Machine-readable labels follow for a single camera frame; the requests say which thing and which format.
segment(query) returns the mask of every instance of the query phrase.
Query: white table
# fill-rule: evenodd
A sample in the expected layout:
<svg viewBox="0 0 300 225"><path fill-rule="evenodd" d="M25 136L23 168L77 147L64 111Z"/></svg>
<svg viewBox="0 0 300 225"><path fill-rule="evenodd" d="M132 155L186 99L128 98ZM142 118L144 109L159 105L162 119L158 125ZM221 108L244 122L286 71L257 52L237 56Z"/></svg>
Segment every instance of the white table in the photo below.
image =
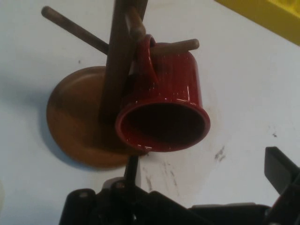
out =
<svg viewBox="0 0 300 225"><path fill-rule="evenodd" d="M73 162L48 131L55 85L106 56L44 19L45 5L109 41L112 0L0 2L0 224L58 224L69 192L98 192L124 171ZM142 188L150 180L186 207L272 205L278 194L263 173L265 147L300 165L300 48L212 0L149 0L144 24L158 42L199 39L193 55L211 130L188 150L144 157Z"/></svg>

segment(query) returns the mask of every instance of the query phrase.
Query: yellow object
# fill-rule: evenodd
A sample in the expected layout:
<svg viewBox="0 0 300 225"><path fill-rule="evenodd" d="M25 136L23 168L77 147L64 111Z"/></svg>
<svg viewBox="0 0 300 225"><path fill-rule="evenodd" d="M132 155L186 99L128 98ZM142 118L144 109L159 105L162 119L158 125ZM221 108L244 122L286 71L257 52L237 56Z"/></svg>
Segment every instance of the yellow object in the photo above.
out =
<svg viewBox="0 0 300 225"><path fill-rule="evenodd" d="M300 0L215 0L300 45Z"/></svg>

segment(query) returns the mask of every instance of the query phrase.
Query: black machinery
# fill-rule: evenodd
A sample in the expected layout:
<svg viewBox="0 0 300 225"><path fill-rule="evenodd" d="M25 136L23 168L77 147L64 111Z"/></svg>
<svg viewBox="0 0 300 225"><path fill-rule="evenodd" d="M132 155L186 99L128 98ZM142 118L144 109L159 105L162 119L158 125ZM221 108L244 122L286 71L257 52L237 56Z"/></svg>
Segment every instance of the black machinery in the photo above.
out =
<svg viewBox="0 0 300 225"><path fill-rule="evenodd" d="M157 191L135 185L138 157L124 177L107 180L96 194L71 192L60 225L300 225L300 169L277 147L267 147L264 173L280 197L257 204L197 205L186 209Z"/></svg>

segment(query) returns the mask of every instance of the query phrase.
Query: red mug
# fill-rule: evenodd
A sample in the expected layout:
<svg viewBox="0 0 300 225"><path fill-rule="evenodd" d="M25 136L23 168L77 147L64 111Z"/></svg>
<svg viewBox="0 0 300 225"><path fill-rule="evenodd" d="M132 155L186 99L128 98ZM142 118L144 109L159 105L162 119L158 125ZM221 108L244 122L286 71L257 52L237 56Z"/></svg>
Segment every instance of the red mug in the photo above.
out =
<svg viewBox="0 0 300 225"><path fill-rule="evenodd" d="M198 68L190 52L150 56L151 35L137 47L137 73L116 120L123 142L143 151L169 152L201 141L210 129L202 106Z"/></svg>

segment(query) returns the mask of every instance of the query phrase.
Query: wooden mug tree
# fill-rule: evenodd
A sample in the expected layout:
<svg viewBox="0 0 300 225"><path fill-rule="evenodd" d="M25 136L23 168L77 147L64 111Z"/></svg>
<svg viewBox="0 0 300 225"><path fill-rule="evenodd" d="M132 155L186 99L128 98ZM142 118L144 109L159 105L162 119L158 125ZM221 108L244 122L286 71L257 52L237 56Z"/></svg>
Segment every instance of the wooden mug tree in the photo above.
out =
<svg viewBox="0 0 300 225"><path fill-rule="evenodd" d="M107 55L106 67L90 67L64 78L47 105L49 130L61 149L76 161L100 168L125 165L142 153L124 145L114 130L136 45L143 40L148 0L116 0L109 44L50 7L42 15ZM155 46L151 55L197 49L197 39Z"/></svg>

